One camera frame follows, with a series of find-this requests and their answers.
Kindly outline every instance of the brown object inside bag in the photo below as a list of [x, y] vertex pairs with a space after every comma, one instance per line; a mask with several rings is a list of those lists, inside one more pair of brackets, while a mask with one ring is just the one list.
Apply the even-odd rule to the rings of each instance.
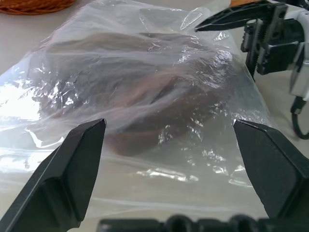
[[75, 0], [0, 0], [0, 13], [9, 15], [42, 15], [61, 11]]
[[[123, 156], [183, 136], [200, 141], [204, 123], [224, 110], [238, 68], [224, 47], [177, 33], [98, 33], [53, 44], [46, 54], [54, 71], [46, 79], [34, 69], [27, 84], [41, 117], [103, 117], [105, 145]], [[41, 64], [40, 55], [31, 62]]]

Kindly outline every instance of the wicker basket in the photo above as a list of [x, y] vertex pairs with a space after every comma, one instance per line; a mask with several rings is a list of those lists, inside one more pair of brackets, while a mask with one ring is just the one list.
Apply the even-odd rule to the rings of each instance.
[[0, 0], [0, 13], [42, 15], [63, 10], [75, 0]]

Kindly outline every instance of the white table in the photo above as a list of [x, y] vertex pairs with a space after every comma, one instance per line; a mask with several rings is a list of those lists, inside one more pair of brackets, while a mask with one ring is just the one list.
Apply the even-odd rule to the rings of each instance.
[[[192, 10], [196, 7], [205, 5], [205, 0], [140, 0], [149, 4], [162, 5], [166, 7], [180, 8], [184, 10]], [[212, 2], [211, 9], [220, 10], [227, 7], [229, 0], [217, 0], [219, 6], [215, 6]], [[0, 15], [0, 74], [17, 63], [22, 56], [35, 47], [40, 41], [45, 39], [49, 34], [63, 23], [69, 14], [73, 11], [73, 7], [54, 14], [46, 14], [40, 16], [15, 16]], [[289, 10], [295, 10], [296, 7], [290, 7]], [[240, 47], [243, 29], [231, 30], [231, 33]], [[309, 157], [309, 141], [298, 139], [293, 132], [291, 123], [290, 107], [294, 97], [289, 95], [289, 77], [290, 73], [279, 72], [265, 76], [256, 75], [256, 84], [269, 108], [271, 115], [275, 118], [278, 127], [284, 135], [307, 157]], [[301, 128], [309, 130], [309, 107], [305, 107], [300, 116]], [[1, 211], [10, 206], [14, 197], [3, 199], [0, 193]], [[86, 230], [87, 223], [83, 223], [83, 229]]]

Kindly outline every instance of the robotic arm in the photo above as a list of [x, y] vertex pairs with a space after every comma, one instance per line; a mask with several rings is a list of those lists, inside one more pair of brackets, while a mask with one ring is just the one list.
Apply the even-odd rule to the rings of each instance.
[[266, 0], [227, 8], [196, 26], [196, 31], [226, 30], [245, 27], [242, 52], [251, 76], [293, 69], [290, 94], [295, 96], [291, 108], [295, 133], [309, 139], [298, 125], [298, 114], [309, 100], [309, 11], [286, 15], [287, 5]]

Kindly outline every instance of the plastic bag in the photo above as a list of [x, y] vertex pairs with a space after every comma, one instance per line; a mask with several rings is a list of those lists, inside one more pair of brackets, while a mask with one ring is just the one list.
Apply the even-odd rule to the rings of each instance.
[[209, 15], [92, 1], [3, 74], [1, 213], [72, 128], [105, 118], [89, 220], [265, 217], [232, 124], [270, 119], [229, 34], [194, 32]]

